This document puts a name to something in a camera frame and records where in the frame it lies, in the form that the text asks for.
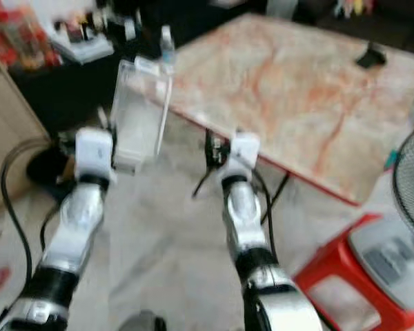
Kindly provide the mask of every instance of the wall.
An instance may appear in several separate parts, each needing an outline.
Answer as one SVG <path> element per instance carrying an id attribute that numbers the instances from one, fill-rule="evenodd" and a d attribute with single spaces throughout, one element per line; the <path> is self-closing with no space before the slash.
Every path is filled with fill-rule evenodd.
<path id="1" fill-rule="evenodd" d="M 95 6 L 95 0 L 2 0 L 2 2 L 6 7 L 29 3 L 41 21 L 65 17 L 72 11 Z"/>

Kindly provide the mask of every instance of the table top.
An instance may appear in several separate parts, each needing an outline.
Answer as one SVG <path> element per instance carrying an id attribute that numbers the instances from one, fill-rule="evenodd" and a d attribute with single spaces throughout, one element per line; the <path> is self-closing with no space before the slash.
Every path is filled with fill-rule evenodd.
<path id="1" fill-rule="evenodd" d="M 246 14 L 177 54 L 172 111 L 214 132 L 257 133 L 261 156 L 365 202 L 414 103 L 414 55 L 355 64 L 366 41 Z"/>

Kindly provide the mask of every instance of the plastic water bottle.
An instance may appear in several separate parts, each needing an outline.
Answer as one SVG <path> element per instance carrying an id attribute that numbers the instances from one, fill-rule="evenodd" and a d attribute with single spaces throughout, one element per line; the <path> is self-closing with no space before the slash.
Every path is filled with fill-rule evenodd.
<path id="1" fill-rule="evenodd" d="M 161 28 L 161 41 L 159 42 L 162 53 L 162 66 L 166 74 L 172 75 L 175 69 L 175 43 L 170 33 L 170 26 Z"/>

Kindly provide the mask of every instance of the clear plastic box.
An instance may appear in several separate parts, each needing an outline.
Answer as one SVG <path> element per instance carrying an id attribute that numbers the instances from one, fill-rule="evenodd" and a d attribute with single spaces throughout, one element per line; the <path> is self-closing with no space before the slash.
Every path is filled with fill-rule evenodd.
<path id="1" fill-rule="evenodd" d="M 120 62 L 110 115 L 117 129 L 116 167 L 135 169 L 159 154 L 172 83 L 158 63 L 142 57 Z"/>

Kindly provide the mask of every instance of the gray floor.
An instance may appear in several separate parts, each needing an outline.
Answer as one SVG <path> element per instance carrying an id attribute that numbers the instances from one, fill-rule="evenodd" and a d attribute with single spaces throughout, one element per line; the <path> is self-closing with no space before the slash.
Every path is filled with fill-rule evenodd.
<path id="1" fill-rule="evenodd" d="M 198 200 L 190 197 L 205 170 L 199 148 L 203 135 L 170 115 L 158 160 L 135 176 L 119 174 L 73 301 L 69 330 L 116 330 L 143 309 L 165 317 L 170 331 L 243 328 L 239 281 L 225 244 L 221 192 L 212 180 Z M 273 192 L 282 173 L 259 167 Z M 40 254 L 39 226 L 51 205 L 42 192 L 31 192 L 17 203 L 35 257 Z M 274 213 L 281 264 L 296 272 L 360 213 L 305 183 L 289 182 Z M 50 234 L 56 222 L 48 228 Z M 6 214 L 0 216 L 0 227 L 0 265 L 9 264 L 13 272 L 0 291 L 1 310 L 21 288 L 24 260 Z M 362 329 L 368 308 L 350 300 L 350 294 L 331 288 L 324 301 L 333 303 L 330 309 L 343 319 L 345 330 Z"/>

